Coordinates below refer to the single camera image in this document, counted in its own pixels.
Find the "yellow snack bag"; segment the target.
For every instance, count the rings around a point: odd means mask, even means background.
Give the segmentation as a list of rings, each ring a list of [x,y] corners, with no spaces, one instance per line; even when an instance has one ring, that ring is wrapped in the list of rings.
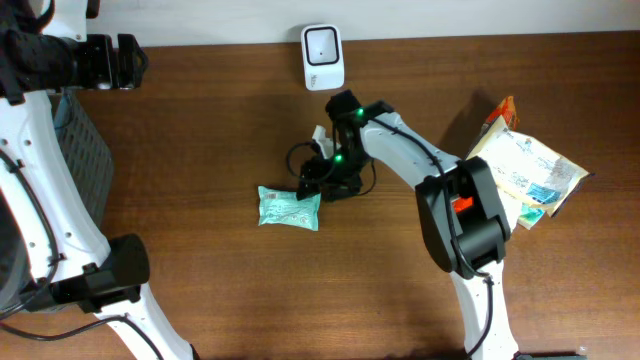
[[[489,166],[499,189],[555,217],[593,174],[536,138],[509,128],[500,116],[468,154]]]

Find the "small teal tissue pack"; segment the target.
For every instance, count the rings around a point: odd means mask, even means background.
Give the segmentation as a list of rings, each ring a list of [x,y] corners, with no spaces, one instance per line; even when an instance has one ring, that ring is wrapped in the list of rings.
[[[545,215],[545,210],[539,205],[526,204],[521,205],[520,215],[517,223],[527,230],[531,230]]]

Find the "orange spaghetti pack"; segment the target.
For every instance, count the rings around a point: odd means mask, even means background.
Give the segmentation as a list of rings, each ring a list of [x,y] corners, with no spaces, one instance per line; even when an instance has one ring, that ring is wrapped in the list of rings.
[[[489,128],[499,117],[503,118],[509,129],[514,129],[519,124],[513,96],[507,96],[504,98],[489,114],[481,127],[481,137],[488,132]]]

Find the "teal wipes pack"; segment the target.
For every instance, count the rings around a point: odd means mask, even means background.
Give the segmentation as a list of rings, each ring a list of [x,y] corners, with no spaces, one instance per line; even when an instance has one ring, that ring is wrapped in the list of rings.
[[[259,220],[258,225],[279,224],[317,231],[318,212],[321,197],[298,200],[295,192],[275,190],[265,186],[258,187]]]

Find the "white tube with tan cap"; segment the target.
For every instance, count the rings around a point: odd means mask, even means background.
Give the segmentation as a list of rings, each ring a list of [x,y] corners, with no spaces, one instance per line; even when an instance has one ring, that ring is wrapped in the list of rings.
[[[509,229],[514,232],[521,215],[522,202],[500,188],[497,191],[506,214]]]

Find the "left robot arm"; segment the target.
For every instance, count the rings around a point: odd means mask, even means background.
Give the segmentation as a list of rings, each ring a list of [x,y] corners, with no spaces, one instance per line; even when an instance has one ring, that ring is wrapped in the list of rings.
[[[1,5],[1,317],[77,306],[139,359],[193,359],[150,285],[134,234],[100,231],[113,164],[75,98],[132,90],[146,54],[131,34],[91,34],[96,1]]]

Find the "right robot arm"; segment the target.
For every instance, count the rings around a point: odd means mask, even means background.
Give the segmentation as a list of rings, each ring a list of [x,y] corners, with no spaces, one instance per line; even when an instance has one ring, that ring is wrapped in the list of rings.
[[[438,149],[383,100],[362,105],[346,90],[325,111],[331,128],[316,128],[307,143],[313,157],[292,173],[297,198],[359,196],[366,165],[389,167],[414,191],[425,247],[454,284],[467,358],[517,358],[503,289],[511,228],[488,164]]]

